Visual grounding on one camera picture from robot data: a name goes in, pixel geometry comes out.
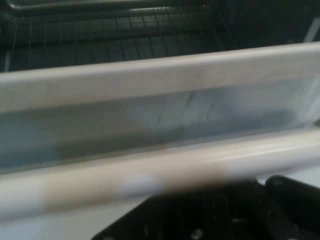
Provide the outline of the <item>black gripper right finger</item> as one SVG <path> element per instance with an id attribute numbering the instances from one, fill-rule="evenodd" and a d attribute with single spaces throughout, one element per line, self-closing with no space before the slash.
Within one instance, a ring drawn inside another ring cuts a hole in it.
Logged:
<path id="1" fill-rule="evenodd" d="M 306 240 L 320 238 L 320 189 L 282 175 L 265 182 L 267 192 Z"/>

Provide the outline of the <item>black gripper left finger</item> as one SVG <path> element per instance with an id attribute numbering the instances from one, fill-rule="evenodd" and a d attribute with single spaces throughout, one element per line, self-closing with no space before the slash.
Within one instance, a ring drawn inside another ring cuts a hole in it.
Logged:
<path id="1" fill-rule="evenodd" d="M 299 228 L 256 180 L 149 197 L 96 240 L 298 240 Z"/>

